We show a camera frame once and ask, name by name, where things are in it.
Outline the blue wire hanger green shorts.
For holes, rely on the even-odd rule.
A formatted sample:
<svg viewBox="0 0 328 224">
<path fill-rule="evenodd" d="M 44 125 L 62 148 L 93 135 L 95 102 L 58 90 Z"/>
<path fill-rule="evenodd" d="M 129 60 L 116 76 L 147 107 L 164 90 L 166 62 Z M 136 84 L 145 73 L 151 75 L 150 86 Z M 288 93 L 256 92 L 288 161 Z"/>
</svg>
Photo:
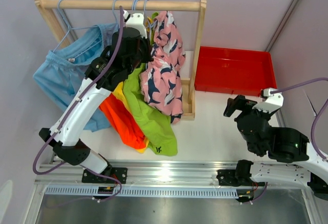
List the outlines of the blue wire hanger green shorts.
<svg viewBox="0 0 328 224">
<path fill-rule="evenodd" d="M 144 19 L 146 20 L 146 29 L 149 30 L 149 32 L 152 30 L 152 27 L 153 27 L 153 23 L 152 23 L 152 19 L 150 17 L 148 17 L 146 15 L 146 5 L 147 5 L 147 2 L 149 0 L 145 0 L 144 3 L 143 3 L 143 15 L 144 15 Z"/>
</svg>

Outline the pink patterned shorts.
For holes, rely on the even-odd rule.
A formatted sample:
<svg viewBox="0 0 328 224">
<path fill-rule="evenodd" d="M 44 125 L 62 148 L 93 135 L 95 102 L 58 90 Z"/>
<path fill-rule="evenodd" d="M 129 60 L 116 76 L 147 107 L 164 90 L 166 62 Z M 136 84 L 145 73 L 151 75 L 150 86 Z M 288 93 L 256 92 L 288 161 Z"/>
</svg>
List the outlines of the pink patterned shorts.
<svg viewBox="0 0 328 224">
<path fill-rule="evenodd" d="M 174 16 L 162 11 L 154 18 L 152 61 L 140 73 L 144 101 L 177 123 L 183 115 L 180 70 L 186 53 Z"/>
</svg>

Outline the blue wire hanger orange shorts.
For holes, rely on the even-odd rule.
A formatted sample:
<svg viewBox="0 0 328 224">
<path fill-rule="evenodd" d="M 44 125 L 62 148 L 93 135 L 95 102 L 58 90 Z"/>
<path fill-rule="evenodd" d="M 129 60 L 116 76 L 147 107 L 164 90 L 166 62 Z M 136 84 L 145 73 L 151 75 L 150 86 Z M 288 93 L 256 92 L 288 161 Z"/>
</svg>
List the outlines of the blue wire hanger orange shorts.
<svg viewBox="0 0 328 224">
<path fill-rule="evenodd" d="M 116 5 L 116 2 L 118 0 L 114 0 L 113 3 L 112 3 L 112 13 L 113 13 L 113 16 L 115 18 L 115 23 L 116 23 L 116 26 L 118 28 L 118 30 L 120 29 L 120 23 L 119 23 L 119 18 L 117 16 L 117 13 L 115 12 L 115 5 Z"/>
</svg>

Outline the lime green shorts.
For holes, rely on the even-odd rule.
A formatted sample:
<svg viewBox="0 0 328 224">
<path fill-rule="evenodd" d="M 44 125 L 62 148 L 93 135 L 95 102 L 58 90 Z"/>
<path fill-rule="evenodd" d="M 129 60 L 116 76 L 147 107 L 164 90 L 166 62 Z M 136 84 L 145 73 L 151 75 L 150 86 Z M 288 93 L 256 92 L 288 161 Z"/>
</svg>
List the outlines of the lime green shorts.
<svg viewBox="0 0 328 224">
<path fill-rule="evenodd" d="M 140 64 L 124 82 L 123 93 L 131 113 L 149 140 L 148 147 L 157 155 L 175 156 L 178 152 L 177 139 L 171 127 L 171 118 L 144 101 L 141 93 L 140 73 L 144 72 L 147 63 Z"/>
</svg>

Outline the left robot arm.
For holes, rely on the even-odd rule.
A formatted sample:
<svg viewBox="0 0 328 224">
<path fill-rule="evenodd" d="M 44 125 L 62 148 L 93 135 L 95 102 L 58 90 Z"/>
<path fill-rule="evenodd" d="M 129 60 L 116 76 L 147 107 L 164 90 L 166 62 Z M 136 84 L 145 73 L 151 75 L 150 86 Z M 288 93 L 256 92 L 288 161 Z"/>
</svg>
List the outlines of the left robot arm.
<svg viewBox="0 0 328 224">
<path fill-rule="evenodd" d="M 40 130 L 40 138 L 64 162 L 91 170 L 98 182 L 107 182 L 111 178 L 109 162 L 85 145 L 80 135 L 117 85 L 128 79 L 141 63 L 150 60 L 147 31 L 120 28 L 112 35 L 111 45 L 105 47 L 87 68 L 80 89 L 66 111 L 52 127 Z"/>
</svg>

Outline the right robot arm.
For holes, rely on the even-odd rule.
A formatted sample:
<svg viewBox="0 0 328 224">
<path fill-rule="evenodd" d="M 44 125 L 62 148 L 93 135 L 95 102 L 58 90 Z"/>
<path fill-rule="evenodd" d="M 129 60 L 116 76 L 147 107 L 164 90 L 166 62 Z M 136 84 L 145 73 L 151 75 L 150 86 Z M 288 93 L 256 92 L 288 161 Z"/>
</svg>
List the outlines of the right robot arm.
<svg viewBox="0 0 328 224">
<path fill-rule="evenodd" d="M 234 170 L 218 170 L 221 186 L 252 186 L 274 183 L 311 189 L 314 196 L 327 200 L 327 161 L 315 151 L 313 143 L 293 128 L 272 127 L 271 116 L 283 105 L 280 93 L 268 94 L 258 103 L 238 95 L 229 98 L 223 115 L 234 119 L 249 152 L 277 161 L 263 164 L 239 160 Z"/>
</svg>

